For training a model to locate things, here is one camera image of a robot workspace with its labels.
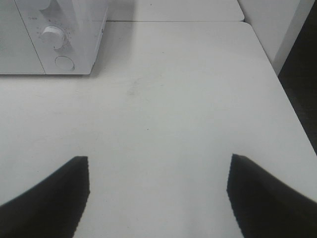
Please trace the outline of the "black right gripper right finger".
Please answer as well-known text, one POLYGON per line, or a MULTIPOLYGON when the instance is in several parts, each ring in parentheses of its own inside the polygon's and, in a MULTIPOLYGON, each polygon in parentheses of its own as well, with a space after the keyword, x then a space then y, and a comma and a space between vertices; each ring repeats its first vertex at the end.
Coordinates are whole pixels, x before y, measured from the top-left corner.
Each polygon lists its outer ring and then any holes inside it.
POLYGON ((245 238, 317 236, 317 203, 245 156, 232 155, 226 191, 245 238))

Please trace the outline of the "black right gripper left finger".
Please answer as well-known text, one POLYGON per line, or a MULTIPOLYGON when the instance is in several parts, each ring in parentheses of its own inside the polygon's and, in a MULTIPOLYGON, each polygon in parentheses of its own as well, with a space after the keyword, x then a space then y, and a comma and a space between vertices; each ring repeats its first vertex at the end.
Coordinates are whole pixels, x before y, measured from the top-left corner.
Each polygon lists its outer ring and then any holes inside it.
POLYGON ((0 207, 2 238, 72 238, 90 195, 87 156, 76 156, 0 207))

